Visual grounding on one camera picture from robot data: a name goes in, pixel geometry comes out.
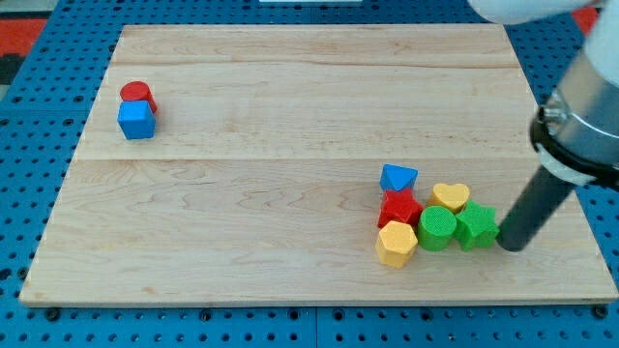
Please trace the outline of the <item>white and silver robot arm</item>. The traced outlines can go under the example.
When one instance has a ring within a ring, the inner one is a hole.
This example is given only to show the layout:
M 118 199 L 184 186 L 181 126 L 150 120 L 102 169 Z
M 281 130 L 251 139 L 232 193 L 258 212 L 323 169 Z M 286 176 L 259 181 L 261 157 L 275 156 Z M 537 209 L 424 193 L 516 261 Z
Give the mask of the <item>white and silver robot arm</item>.
M 481 17 L 514 25 L 603 8 L 581 50 L 531 125 L 541 166 L 576 186 L 618 188 L 618 0 L 470 0 Z

